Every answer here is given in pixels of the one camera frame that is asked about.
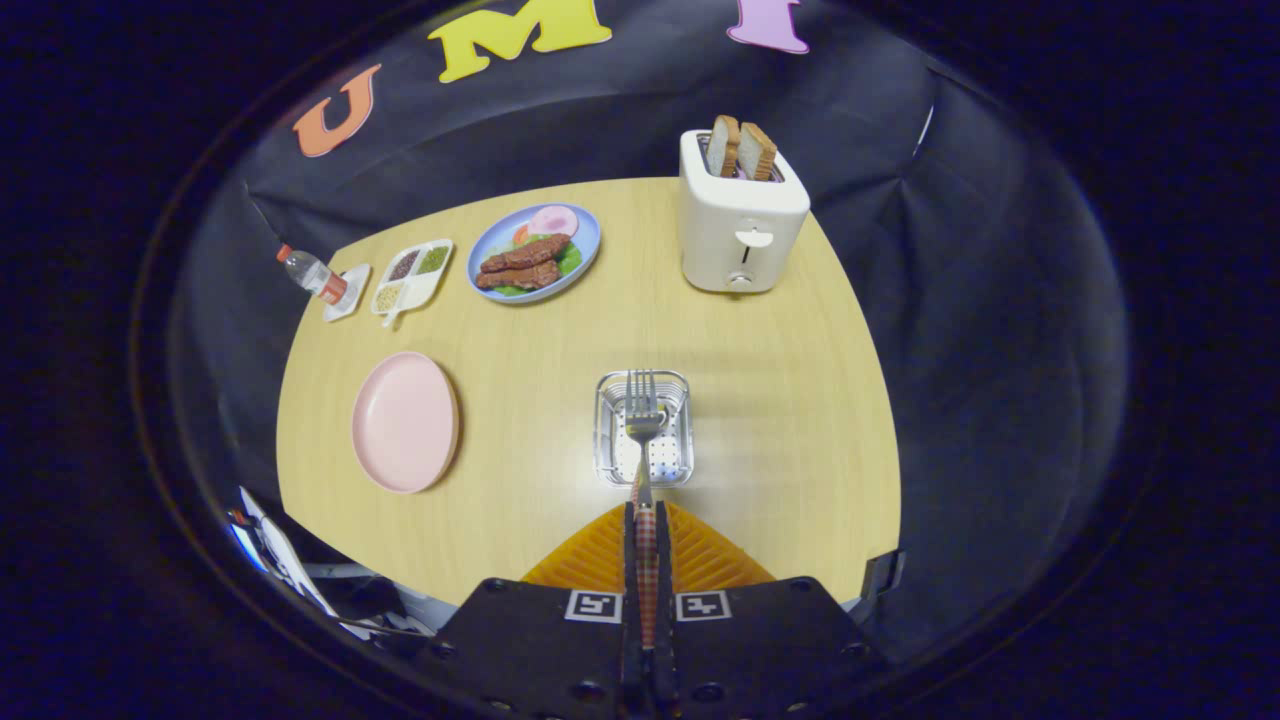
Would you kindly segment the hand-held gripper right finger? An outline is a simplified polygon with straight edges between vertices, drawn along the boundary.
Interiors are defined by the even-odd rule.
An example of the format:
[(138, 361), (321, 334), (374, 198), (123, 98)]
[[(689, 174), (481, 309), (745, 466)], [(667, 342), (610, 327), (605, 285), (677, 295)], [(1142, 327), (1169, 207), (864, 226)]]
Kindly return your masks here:
[(660, 719), (817, 719), (887, 670), (879, 647), (813, 577), (678, 591), (692, 551), (740, 569), (709, 527), (660, 502), (655, 706)]

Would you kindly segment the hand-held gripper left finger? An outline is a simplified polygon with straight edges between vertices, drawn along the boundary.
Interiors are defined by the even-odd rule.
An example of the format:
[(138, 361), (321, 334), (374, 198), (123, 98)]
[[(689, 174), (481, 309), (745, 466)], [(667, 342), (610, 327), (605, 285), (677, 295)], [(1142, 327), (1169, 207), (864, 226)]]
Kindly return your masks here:
[(630, 505), (547, 556), (525, 582), (483, 580), (430, 643), (430, 674), (483, 716), (643, 712), (643, 621)]

